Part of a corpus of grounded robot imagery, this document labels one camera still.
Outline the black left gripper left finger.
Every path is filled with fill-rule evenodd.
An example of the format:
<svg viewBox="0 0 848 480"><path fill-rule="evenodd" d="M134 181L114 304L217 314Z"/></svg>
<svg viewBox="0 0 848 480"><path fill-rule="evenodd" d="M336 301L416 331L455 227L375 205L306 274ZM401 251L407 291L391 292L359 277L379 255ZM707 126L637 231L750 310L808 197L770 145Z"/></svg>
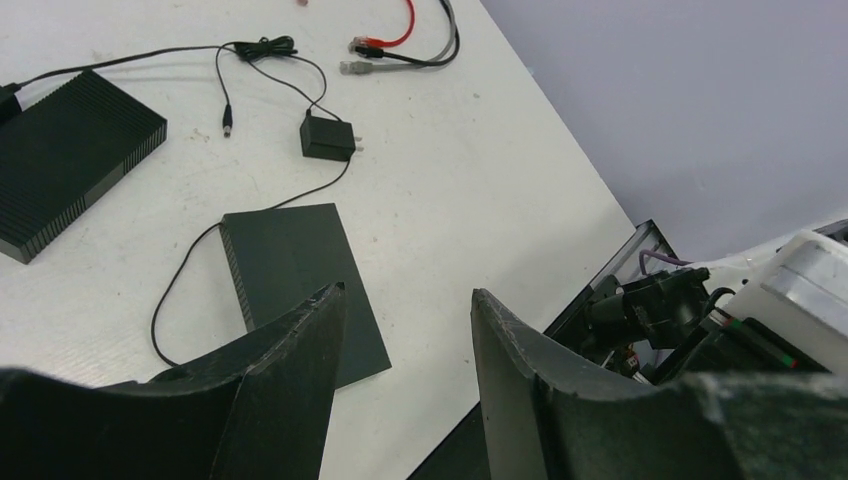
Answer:
<svg viewBox="0 0 848 480"><path fill-rule="evenodd" d="M315 479L345 336L346 290L147 382L86 387L1 372L5 479Z"/></svg>

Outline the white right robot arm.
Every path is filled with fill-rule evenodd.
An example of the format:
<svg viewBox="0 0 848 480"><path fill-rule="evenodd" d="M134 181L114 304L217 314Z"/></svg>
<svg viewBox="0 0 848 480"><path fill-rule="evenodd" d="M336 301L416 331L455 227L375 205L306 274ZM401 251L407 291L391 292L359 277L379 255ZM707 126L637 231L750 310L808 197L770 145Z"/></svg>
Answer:
<svg viewBox="0 0 848 480"><path fill-rule="evenodd" d="M686 372L847 372L847 224L712 261L677 257L653 224L591 283L573 348L658 385Z"/></svg>

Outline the black network switch box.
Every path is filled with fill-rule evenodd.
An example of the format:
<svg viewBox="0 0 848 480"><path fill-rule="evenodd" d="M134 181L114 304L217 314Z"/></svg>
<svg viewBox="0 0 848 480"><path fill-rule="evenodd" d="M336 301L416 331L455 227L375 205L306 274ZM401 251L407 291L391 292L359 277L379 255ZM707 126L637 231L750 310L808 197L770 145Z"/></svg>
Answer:
<svg viewBox="0 0 848 480"><path fill-rule="evenodd" d="M229 213L219 233L249 332L341 282L347 300L337 386L392 367L335 204Z"/></svg>

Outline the small black wall plug adapter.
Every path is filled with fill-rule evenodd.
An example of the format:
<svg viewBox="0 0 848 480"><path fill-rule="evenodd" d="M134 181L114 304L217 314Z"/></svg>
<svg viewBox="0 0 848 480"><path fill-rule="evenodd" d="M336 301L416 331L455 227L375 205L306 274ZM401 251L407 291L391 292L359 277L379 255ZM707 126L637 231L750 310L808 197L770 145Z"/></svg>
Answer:
<svg viewBox="0 0 848 480"><path fill-rule="evenodd" d="M308 111L299 129L304 157L348 162L358 151L350 122L323 118Z"/></svg>

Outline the black ribbed power adapter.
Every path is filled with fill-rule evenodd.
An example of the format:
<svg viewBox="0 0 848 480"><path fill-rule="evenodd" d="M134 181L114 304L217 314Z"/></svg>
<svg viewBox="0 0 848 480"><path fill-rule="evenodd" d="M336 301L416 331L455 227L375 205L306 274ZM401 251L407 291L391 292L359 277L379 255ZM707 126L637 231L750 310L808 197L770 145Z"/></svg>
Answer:
<svg viewBox="0 0 848 480"><path fill-rule="evenodd" d="M1 90L1 252L27 264L167 139L167 120L85 71L23 109Z"/></svg>

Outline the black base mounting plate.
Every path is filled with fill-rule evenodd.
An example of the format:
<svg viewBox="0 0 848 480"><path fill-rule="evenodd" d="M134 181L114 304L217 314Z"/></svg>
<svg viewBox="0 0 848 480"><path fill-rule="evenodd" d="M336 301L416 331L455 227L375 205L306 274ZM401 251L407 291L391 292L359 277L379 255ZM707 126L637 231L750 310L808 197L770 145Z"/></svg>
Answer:
<svg viewBox="0 0 848 480"><path fill-rule="evenodd" d="M587 339L587 307L612 298L617 288L653 272L641 268L641 251L673 249L653 220L635 232L542 331L507 309L492 293L472 296L472 330L479 402L411 473L413 479L493 479L520 472L529 457L530 475L544 474L544 428L540 422L551 390L577 373L582 383L598 373L579 357Z"/></svg>

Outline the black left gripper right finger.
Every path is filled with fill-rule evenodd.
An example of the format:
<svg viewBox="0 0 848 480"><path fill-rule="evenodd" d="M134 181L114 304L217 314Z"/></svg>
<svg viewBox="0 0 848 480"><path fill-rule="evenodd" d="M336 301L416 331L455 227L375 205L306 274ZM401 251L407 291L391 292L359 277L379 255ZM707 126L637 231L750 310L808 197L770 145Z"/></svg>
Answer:
<svg viewBox="0 0 848 480"><path fill-rule="evenodd" d="M651 386L569 372L542 409L544 474L495 479L843 479L847 381L687 374Z"/></svg>

